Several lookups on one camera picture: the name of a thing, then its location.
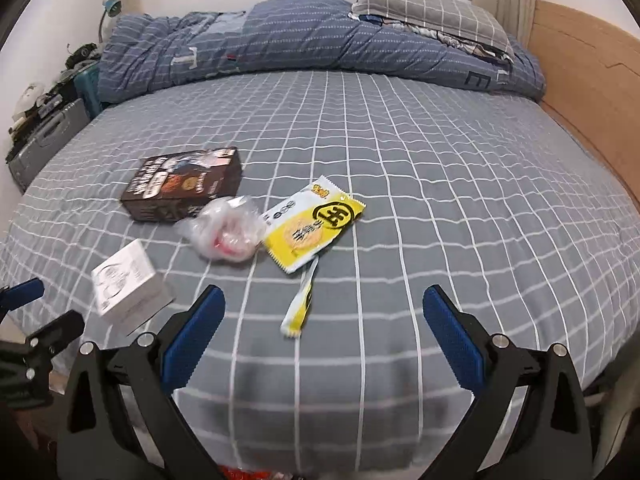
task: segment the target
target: gray suitcase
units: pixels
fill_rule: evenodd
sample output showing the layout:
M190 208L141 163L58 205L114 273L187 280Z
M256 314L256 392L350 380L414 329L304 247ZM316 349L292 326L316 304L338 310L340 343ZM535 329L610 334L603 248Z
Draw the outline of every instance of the gray suitcase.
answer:
M15 183L24 193L46 163L89 124L82 99L62 108L37 130L23 149L8 163Z

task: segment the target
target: white box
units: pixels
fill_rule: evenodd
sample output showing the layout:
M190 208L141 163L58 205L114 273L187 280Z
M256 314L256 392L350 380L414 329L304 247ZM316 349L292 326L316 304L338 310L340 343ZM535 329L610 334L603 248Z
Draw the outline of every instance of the white box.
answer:
M174 299L138 239L95 267L91 277L98 314L125 334Z

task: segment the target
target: brown cardboard snack box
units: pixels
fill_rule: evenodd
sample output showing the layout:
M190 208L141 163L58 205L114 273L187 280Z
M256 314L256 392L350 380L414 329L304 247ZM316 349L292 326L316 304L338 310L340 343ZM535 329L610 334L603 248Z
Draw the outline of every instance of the brown cardboard snack box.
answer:
M235 147L157 155L145 159L120 202L134 220L175 222L214 198L235 196L241 179Z

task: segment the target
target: pillow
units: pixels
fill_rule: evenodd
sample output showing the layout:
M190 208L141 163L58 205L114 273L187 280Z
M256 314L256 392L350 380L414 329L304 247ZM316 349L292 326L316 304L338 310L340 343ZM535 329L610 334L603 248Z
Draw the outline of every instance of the pillow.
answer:
M356 0L351 12L440 30L505 52L513 59L513 49L500 23L490 12L465 0Z

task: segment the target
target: wooden headboard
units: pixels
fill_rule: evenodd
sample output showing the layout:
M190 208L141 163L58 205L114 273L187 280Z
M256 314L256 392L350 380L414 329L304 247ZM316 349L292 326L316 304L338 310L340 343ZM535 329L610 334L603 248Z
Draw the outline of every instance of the wooden headboard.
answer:
M541 106L617 176L640 210L640 40L539 0L529 49L546 76Z

